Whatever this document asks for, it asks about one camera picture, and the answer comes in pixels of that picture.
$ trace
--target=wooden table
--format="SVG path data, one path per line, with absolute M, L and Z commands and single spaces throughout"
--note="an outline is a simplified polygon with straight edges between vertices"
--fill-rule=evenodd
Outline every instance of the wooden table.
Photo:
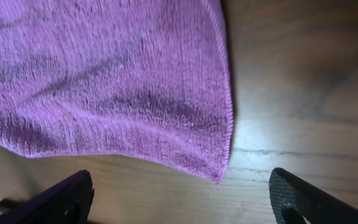
M 100 223 L 275 223 L 282 167 L 358 208 L 358 1 L 227 0 L 236 127 L 218 186 L 120 156 L 24 159 L 0 147 L 0 199 L 80 169 Z

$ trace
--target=wooden surface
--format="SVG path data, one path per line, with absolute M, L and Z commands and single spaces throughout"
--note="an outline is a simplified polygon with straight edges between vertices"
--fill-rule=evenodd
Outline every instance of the wooden surface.
M 275 223 L 282 167 L 358 208 L 358 1 L 227 0 L 236 128 L 222 183 L 119 156 L 24 159 L 0 148 L 0 199 L 79 169 L 100 223 Z

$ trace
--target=purple towel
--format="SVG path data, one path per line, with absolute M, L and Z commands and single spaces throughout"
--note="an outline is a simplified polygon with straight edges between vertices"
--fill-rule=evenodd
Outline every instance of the purple towel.
M 0 145 L 119 154 L 219 182 L 232 102 L 219 0 L 0 0 Z

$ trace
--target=dark wood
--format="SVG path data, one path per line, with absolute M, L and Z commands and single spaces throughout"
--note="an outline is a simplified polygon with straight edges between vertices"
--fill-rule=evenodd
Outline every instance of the dark wood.
M 358 208 L 358 1 L 224 1 L 236 128 L 218 186 L 120 156 L 24 159 L 0 147 L 0 199 L 88 169 L 101 223 L 274 223 L 282 167 Z

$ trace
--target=wood grain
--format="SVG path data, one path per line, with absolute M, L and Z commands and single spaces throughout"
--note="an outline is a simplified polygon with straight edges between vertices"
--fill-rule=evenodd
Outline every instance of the wood grain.
M 274 167 L 358 208 L 358 1 L 227 0 L 236 127 L 222 183 L 121 156 L 24 159 L 0 147 L 0 199 L 79 169 L 100 223 L 274 223 Z

